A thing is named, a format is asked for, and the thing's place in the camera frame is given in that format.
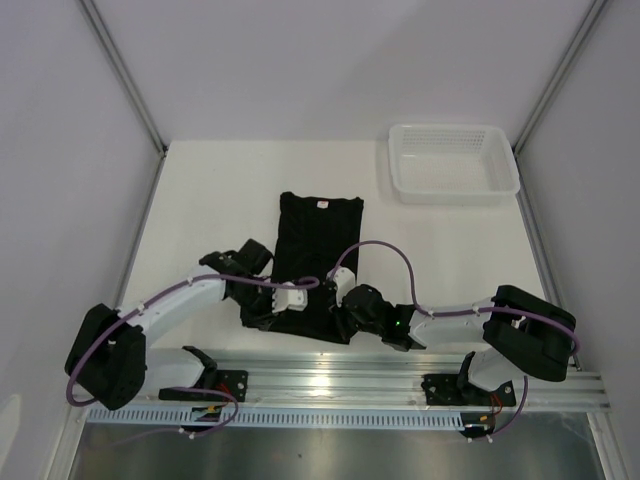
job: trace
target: laundry basket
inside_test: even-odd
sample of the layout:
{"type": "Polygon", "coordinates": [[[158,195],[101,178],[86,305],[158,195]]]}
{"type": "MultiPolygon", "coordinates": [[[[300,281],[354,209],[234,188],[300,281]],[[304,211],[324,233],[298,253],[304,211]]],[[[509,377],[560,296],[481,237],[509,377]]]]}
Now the laundry basket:
{"type": "Polygon", "coordinates": [[[389,162],[403,203],[500,205],[520,190],[511,147],[496,127],[395,125],[389,162]]]}

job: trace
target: white backdrop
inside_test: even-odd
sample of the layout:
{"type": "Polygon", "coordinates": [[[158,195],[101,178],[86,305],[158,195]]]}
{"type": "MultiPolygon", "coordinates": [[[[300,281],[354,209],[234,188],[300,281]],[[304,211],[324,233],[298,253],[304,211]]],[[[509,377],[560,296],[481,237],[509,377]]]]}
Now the white backdrop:
{"type": "Polygon", "coordinates": [[[589,0],[98,1],[166,143],[411,119],[514,141],[589,0]]]}
{"type": "Polygon", "coordinates": [[[66,355],[114,301],[156,165],[74,2],[0,2],[0,406],[22,399],[3,480],[46,465],[66,355]]]}
{"type": "Polygon", "coordinates": [[[521,162],[581,357],[602,373],[630,453],[640,430],[638,25],[640,3],[613,2],[521,162]]]}

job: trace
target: metal floor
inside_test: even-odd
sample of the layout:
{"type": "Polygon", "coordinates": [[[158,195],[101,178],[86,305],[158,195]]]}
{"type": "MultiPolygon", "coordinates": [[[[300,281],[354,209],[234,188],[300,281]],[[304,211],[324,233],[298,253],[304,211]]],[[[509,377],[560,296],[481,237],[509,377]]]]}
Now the metal floor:
{"type": "Polygon", "coordinates": [[[458,433],[233,427],[190,441],[147,428],[87,424],[70,478],[604,479],[584,414],[523,415],[493,444],[458,433]]]}

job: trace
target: purple cable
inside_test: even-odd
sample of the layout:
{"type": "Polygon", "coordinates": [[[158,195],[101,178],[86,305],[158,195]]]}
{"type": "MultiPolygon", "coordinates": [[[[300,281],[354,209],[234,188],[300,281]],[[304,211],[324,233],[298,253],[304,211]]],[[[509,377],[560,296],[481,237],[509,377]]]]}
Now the purple cable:
{"type": "Polygon", "coordinates": [[[227,400],[230,400],[231,402],[233,402],[233,406],[235,408],[234,408],[233,413],[231,414],[231,416],[229,418],[227,418],[225,421],[220,422],[220,423],[214,425],[213,427],[207,428],[206,430],[203,430],[201,432],[186,432],[185,430],[182,429],[182,427],[180,427],[179,429],[176,429],[175,427],[154,428],[153,430],[148,430],[146,432],[142,432],[142,433],[138,433],[136,435],[132,435],[132,436],[127,437],[127,438],[125,438],[123,440],[118,440],[116,442],[109,443],[108,445],[105,445],[104,447],[100,447],[100,448],[102,449],[102,448],[119,447],[120,445],[124,445],[124,444],[127,444],[129,442],[133,442],[134,440],[140,440],[141,438],[149,437],[151,435],[155,435],[156,433],[165,433],[165,432],[185,433],[185,434],[189,434],[189,435],[193,434],[193,438],[204,437],[205,435],[209,435],[210,433],[216,432],[216,431],[224,428],[225,426],[227,426],[229,423],[231,423],[236,418],[236,416],[238,415],[238,412],[240,411],[240,405],[238,404],[238,401],[236,400],[236,398],[233,395],[229,395],[228,393],[221,392],[220,390],[206,390],[206,389],[203,389],[203,388],[183,388],[183,387],[174,387],[174,388],[172,388],[172,390],[179,390],[181,392],[190,392],[190,393],[216,394],[216,395],[224,397],[227,400]]]}
{"type": "MultiPolygon", "coordinates": [[[[189,287],[190,285],[194,285],[195,283],[204,281],[204,280],[225,280],[229,282],[245,283],[248,285],[256,285],[256,286],[265,287],[265,288],[278,288],[282,290],[311,290],[312,288],[316,288],[317,286],[320,285],[320,280],[318,280],[316,277],[302,277],[298,280],[298,282],[302,282],[302,283],[298,285],[285,285],[281,283],[272,283],[272,282],[264,282],[262,280],[254,280],[252,278],[236,277],[234,275],[226,275],[222,273],[211,273],[211,274],[196,276],[193,279],[191,279],[191,283],[188,280],[183,280],[181,282],[178,282],[175,285],[172,285],[162,290],[161,292],[157,293],[146,302],[143,302],[143,306],[145,309],[147,309],[152,305],[154,305],[155,303],[157,303],[158,301],[162,300],[164,297],[166,297],[170,293],[175,292],[176,290],[179,290],[183,287],[189,287]]],[[[115,332],[122,325],[124,325],[129,320],[134,318],[138,313],[139,313],[138,310],[133,310],[128,314],[126,314],[121,319],[119,319],[109,328],[107,328],[102,333],[102,335],[100,335],[96,339],[96,341],[91,344],[91,346],[87,349],[84,355],[80,357],[80,360],[78,360],[78,363],[76,363],[75,367],[73,368],[73,371],[71,372],[71,375],[69,375],[69,381],[67,382],[66,397],[67,397],[67,402],[69,402],[70,405],[74,407],[86,407],[87,405],[91,405],[92,403],[95,403],[97,401],[95,398],[91,398],[89,400],[82,400],[82,401],[76,400],[75,397],[73,396],[73,386],[78,381],[78,376],[80,375],[80,372],[89,361],[89,358],[91,358],[91,355],[93,355],[95,351],[98,349],[98,347],[100,347],[100,345],[106,342],[109,336],[111,336],[113,332],[115,332]]]]}
{"type": "MultiPolygon", "coordinates": [[[[418,303],[418,296],[416,295],[416,279],[415,279],[415,275],[413,273],[413,266],[411,265],[411,261],[409,260],[409,257],[407,257],[407,255],[400,250],[398,247],[396,247],[395,245],[392,245],[390,243],[387,242],[383,242],[381,240],[364,240],[362,242],[356,243],[355,245],[351,245],[349,248],[347,248],[342,255],[340,255],[340,258],[338,258],[338,261],[336,262],[335,267],[333,267],[333,270],[331,270],[331,272],[329,272],[328,275],[328,279],[332,280],[333,277],[336,275],[336,272],[338,271],[338,269],[340,268],[340,265],[342,264],[342,262],[344,261],[344,259],[346,258],[347,255],[349,255],[352,251],[354,251],[357,248],[360,248],[362,246],[365,245],[381,245],[383,247],[387,247],[390,248],[391,250],[393,250],[394,252],[396,252],[398,255],[400,255],[400,257],[402,257],[402,260],[404,260],[404,263],[407,265],[407,270],[409,271],[409,284],[410,284],[410,292],[411,292],[411,301],[413,302],[413,306],[415,307],[415,309],[420,312],[423,315],[429,316],[429,317],[460,317],[463,315],[471,315],[476,313],[473,309],[467,309],[467,310],[458,310],[458,311],[454,311],[454,312],[429,312],[427,310],[425,310],[424,308],[422,308],[420,306],[420,304],[418,303]]],[[[519,315],[519,316],[523,316],[526,317],[528,319],[531,320],[535,320],[537,322],[541,322],[544,323],[546,325],[549,325],[557,330],[559,330],[560,332],[562,332],[563,334],[565,334],[567,337],[569,337],[572,341],[573,341],[573,349],[571,350],[571,355],[574,355],[576,353],[578,353],[578,350],[580,350],[580,341],[578,340],[578,337],[576,336],[576,334],[571,331],[569,328],[565,327],[564,325],[562,325],[561,323],[552,320],[550,318],[544,317],[542,315],[538,315],[536,313],[532,313],[532,312],[526,312],[524,310],[518,310],[515,308],[510,308],[510,307],[482,307],[478,309],[478,313],[491,313],[491,312],[495,312],[495,313],[508,313],[511,315],[519,315]]]]}
{"type": "Polygon", "coordinates": [[[529,377],[527,377],[525,375],[524,376],[524,388],[522,389],[522,398],[520,399],[520,405],[518,405],[518,409],[516,410],[516,413],[513,414],[513,416],[509,419],[509,421],[507,423],[505,423],[503,426],[501,426],[498,430],[495,430],[491,434],[492,437],[495,437],[496,435],[499,435],[501,433],[506,432],[507,430],[509,430],[513,426],[513,423],[514,423],[515,419],[520,416],[520,414],[522,413],[522,410],[524,409],[524,404],[527,401],[527,394],[528,393],[529,393],[529,377]]]}

